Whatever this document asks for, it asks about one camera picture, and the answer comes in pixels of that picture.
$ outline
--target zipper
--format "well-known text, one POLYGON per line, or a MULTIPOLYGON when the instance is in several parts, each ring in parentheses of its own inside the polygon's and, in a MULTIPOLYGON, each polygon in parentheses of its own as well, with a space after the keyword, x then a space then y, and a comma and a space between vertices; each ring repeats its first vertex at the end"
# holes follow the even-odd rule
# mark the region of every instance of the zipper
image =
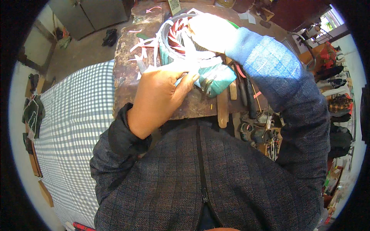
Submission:
POLYGON ((203 216, 203 209, 204 209, 205 204, 208 205, 208 208, 211 211, 211 216, 213 216, 214 219, 216 220, 216 222, 218 223, 218 225, 220 227, 222 227, 220 220, 218 219, 215 211, 212 208, 211 203, 209 202, 208 190, 207 190, 207 181, 206 181, 206 177, 205 177, 203 153, 202 153, 202 146, 201 146, 201 129, 200 129, 200 126, 198 124, 198 121, 196 122, 196 147, 197 147, 197 151, 198 151, 199 172, 201 174, 201 185, 202 185, 202 188, 201 188, 201 191, 202 191, 202 207, 201 207, 201 213, 200 213, 199 220, 198 220, 198 223, 196 225, 196 228, 198 230, 198 227, 201 223, 201 219, 202 219, 202 216, 203 216))

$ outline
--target blue checkered tablecloth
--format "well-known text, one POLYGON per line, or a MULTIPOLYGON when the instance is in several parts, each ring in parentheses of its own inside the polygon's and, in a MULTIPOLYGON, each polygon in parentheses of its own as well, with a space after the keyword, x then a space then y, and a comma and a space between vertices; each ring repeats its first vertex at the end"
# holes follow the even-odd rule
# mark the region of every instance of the blue checkered tablecloth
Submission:
POLYGON ((34 141, 41 180, 62 224, 94 228, 98 209, 89 161, 113 121, 114 60, 85 67, 41 95, 45 117, 34 141))

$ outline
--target dark jacket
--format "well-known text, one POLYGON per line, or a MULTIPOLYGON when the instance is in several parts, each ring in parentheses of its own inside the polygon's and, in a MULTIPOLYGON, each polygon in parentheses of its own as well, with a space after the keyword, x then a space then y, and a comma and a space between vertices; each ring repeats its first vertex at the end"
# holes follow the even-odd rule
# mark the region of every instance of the dark jacket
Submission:
POLYGON ((326 100, 281 43, 245 28, 237 33, 226 55, 243 64, 286 122, 276 162, 203 123, 168 132, 147 152, 151 138, 130 132, 127 104, 90 161, 97 230, 196 230, 204 202, 223 227, 313 230, 330 150, 326 100))

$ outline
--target gray cabinet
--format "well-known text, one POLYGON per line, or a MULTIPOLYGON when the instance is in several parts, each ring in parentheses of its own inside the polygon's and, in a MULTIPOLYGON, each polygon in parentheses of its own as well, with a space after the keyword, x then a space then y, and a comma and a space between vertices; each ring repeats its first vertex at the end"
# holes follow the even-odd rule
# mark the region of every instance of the gray cabinet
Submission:
POLYGON ((127 21, 132 0, 51 0, 50 8, 71 36, 80 40, 84 36, 127 21))

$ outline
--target wooden workbench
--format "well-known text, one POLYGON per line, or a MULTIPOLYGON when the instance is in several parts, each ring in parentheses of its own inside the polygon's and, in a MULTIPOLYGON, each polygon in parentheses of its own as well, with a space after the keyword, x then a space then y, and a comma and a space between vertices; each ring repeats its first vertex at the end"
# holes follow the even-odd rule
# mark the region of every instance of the wooden workbench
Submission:
MULTIPOLYGON (((198 3, 181 3, 181 8, 187 8, 188 10, 195 8, 205 13, 211 13, 225 18, 229 21, 234 22, 238 26, 242 26, 242 22, 239 19, 238 14, 228 8, 222 8, 217 6, 208 6, 198 3)), ((121 30, 121 37, 117 42, 117 48, 115 52, 115 63, 113 68, 113 75, 115 78, 115 100, 114 100, 114 117, 118 111, 127 103, 134 102, 139 80, 137 80, 139 67, 136 61, 128 61, 133 59, 134 55, 141 56, 141 48, 136 48, 132 53, 130 49, 139 42, 135 33, 128 31, 138 31, 142 29, 142 33, 148 37, 155 37, 155 33, 158 32, 161 24, 163 23, 164 14, 169 11, 167 3, 154 3, 152 1, 140 2, 137 6, 132 8, 132 14, 134 16, 134 24, 125 27, 121 30), (154 6, 160 6, 162 9, 154 8, 152 13, 146 13, 146 9, 150 9, 154 6)), ((144 59, 145 65, 153 65, 153 49, 147 49, 148 58, 144 59)), ((160 65, 160 54, 157 56, 157 65, 160 65)), ((246 107, 243 106, 240 98, 240 90, 237 87, 238 99, 230 100, 230 94, 228 94, 229 112, 245 112, 246 107)), ((261 107, 266 108, 266 99, 261 95, 258 97, 261 103, 261 107)), ((171 119, 184 119, 184 118, 198 118, 205 116, 217 115, 217 103, 216 98, 210 99, 206 97, 201 89, 194 87, 185 98, 183 104, 175 111, 171 119)))

